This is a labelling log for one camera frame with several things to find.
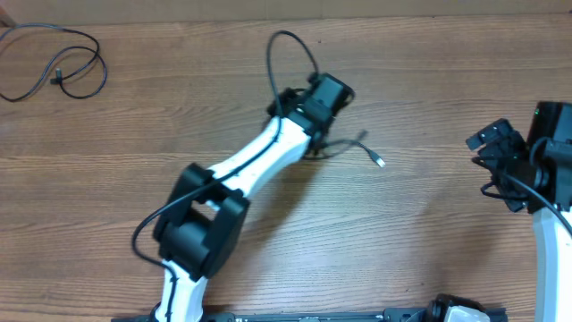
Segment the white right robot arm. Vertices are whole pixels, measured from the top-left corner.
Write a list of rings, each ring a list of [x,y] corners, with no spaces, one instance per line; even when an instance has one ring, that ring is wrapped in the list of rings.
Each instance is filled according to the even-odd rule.
[[[533,219],[537,282],[534,319],[571,319],[571,105],[540,101],[526,139],[501,118],[466,140],[491,180],[481,193]]]

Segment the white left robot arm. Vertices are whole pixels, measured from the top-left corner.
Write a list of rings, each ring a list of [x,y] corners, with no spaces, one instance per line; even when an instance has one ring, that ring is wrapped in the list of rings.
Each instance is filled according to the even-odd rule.
[[[286,88],[267,108],[266,128],[219,164],[188,165],[153,231],[164,265],[154,321],[199,321],[206,284],[233,252],[251,198],[283,168],[325,140],[335,116],[354,98],[329,73],[313,73],[305,89]]]

